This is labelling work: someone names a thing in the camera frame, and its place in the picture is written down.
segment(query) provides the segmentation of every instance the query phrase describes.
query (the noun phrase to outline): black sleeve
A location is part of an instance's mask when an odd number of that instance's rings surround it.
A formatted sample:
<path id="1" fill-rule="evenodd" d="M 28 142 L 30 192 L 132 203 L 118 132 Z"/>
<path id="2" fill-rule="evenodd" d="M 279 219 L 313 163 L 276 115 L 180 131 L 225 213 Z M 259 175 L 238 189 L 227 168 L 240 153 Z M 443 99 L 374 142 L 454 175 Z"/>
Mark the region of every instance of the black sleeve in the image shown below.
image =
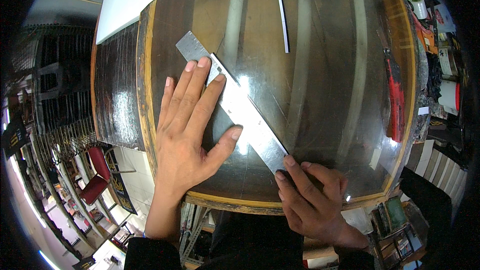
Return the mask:
<path id="1" fill-rule="evenodd" d="M 373 255 L 362 251 L 354 251 L 344 258 L 340 262 L 338 266 L 339 270 L 349 270 L 349 269 L 356 269 L 356 270 L 369 270 L 375 269 L 375 259 Z"/>
<path id="2" fill-rule="evenodd" d="M 124 270 L 180 270 L 181 268 L 179 252 L 169 242 L 148 238 L 131 238 L 129 240 Z"/>

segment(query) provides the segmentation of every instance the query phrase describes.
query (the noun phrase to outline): hand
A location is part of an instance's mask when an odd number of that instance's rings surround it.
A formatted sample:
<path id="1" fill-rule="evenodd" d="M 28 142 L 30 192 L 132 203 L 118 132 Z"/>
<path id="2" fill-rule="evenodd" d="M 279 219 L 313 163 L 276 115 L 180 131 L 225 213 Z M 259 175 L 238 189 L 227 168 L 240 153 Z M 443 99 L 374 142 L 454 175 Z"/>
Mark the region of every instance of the hand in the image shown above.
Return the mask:
<path id="1" fill-rule="evenodd" d="M 193 186 L 216 173 L 233 152 L 242 128 L 228 129 L 218 144 L 206 152 L 202 147 L 205 127 L 225 85 L 218 75 L 202 94 L 210 71 L 210 59 L 189 61 L 177 87 L 167 77 L 156 133 L 156 189 L 163 196 L 180 201 Z"/>
<path id="2" fill-rule="evenodd" d="M 367 239 L 356 228 L 348 225 L 340 211 L 347 179 L 337 170 L 318 164 L 297 164 L 291 155 L 284 158 L 285 168 L 292 177 L 297 190 L 277 171 L 275 180 L 279 185 L 279 197 L 289 226 L 311 239 L 318 239 L 334 246 L 365 248 Z M 320 191 L 310 181 L 305 171 L 317 178 L 324 187 Z"/>

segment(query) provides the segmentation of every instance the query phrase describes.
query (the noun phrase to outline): wooden table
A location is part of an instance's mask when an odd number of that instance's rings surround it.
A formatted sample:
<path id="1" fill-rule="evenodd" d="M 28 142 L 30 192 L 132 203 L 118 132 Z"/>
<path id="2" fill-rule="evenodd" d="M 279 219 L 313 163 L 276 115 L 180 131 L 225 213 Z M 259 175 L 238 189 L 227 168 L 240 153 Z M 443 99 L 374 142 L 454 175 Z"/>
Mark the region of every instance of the wooden table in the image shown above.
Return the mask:
<path id="1" fill-rule="evenodd" d="M 155 176 L 155 129 L 165 79 L 185 60 L 175 44 L 191 30 L 215 52 L 297 160 L 336 167 L 349 179 L 344 209 L 385 201 L 415 127 L 416 47 L 404 0 L 155 0 L 140 21 L 94 46 L 92 106 L 99 140 L 147 153 Z M 402 70 L 405 135 L 387 134 L 387 36 Z M 218 108 L 204 135 L 209 149 L 231 125 Z M 257 214 L 282 214 L 272 173 L 240 138 L 218 173 L 185 200 Z"/>

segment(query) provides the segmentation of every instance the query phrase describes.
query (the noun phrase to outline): banner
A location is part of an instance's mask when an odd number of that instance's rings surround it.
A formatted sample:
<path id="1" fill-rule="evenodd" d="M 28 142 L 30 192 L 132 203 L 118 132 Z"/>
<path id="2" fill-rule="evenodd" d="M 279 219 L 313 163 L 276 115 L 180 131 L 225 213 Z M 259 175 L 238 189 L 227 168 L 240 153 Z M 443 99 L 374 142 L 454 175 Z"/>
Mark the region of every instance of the banner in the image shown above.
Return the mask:
<path id="1" fill-rule="evenodd" d="M 113 152 L 113 150 L 110 151 L 110 153 L 107 154 L 107 156 L 105 156 L 105 160 L 110 169 L 115 171 L 120 171 L 118 168 L 117 159 L 115 158 L 115 153 Z M 123 179 L 120 173 L 112 173 L 112 187 L 123 209 L 126 210 L 127 212 L 138 215 L 133 203 L 130 200 L 130 197 L 127 193 L 127 188 L 123 183 Z"/>
<path id="2" fill-rule="evenodd" d="M 2 134 L 2 148 L 5 150 L 5 157 L 9 159 L 20 148 L 27 143 L 27 130 L 20 114 L 12 117 L 7 129 Z"/>
<path id="3" fill-rule="evenodd" d="M 94 260 L 93 256 L 89 256 L 89 257 L 86 257 L 86 258 L 82 259 L 81 261 L 79 261 L 75 265 L 72 265 L 72 267 L 75 270 L 87 270 L 88 268 L 90 268 L 94 264 L 95 264 L 95 260 Z"/>

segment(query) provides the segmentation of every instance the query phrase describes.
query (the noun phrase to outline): red utility knife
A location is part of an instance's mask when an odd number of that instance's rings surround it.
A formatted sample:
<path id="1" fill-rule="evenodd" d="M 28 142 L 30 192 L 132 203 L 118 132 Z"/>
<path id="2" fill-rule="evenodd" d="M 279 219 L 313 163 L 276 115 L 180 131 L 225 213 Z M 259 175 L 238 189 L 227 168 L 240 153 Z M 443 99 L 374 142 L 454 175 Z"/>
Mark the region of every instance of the red utility knife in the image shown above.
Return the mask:
<path id="1" fill-rule="evenodd" d="M 392 140 L 401 142 L 405 130 L 405 101 L 402 88 L 400 67 L 388 47 L 387 39 L 381 30 L 377 30 L 381 45 L 384 48 L 384 60 L 387 68 L 388 89 L 390 90 L 390 119 L 392 123 Z"/>

